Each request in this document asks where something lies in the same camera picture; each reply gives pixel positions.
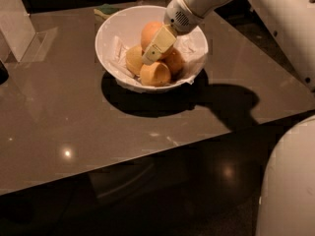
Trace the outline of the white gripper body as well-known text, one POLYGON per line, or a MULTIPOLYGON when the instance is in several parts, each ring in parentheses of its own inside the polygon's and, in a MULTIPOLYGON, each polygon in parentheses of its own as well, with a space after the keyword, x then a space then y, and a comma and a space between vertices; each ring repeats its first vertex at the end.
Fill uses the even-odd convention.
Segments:
POLYGON ((188 34, 202 21, 203 19, 188 7, 185 0, 171 0, 164 14, 164 23, 171 25, 178 35, 188 34))

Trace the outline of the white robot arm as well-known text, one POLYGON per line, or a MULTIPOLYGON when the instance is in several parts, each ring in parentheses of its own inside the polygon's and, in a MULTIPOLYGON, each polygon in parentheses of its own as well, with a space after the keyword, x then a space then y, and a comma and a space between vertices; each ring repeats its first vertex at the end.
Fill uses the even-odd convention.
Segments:
MULTIPOLYGON (((171 0, 164 25, 143 54, 151 65, 180 35, 194 30, 214 9, 231 0, 171 0)), ((315 0, 247 0, 295 69, 299 78, 315 90, 315 0)))

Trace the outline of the white robot base shell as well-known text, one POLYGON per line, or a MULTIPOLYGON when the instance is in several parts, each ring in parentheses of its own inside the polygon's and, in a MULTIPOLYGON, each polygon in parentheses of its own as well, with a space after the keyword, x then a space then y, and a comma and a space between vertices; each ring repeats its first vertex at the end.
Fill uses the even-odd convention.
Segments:
POLYGON ((273 149, 255 236, 315 236, 315 116, 294 125, 273 149))

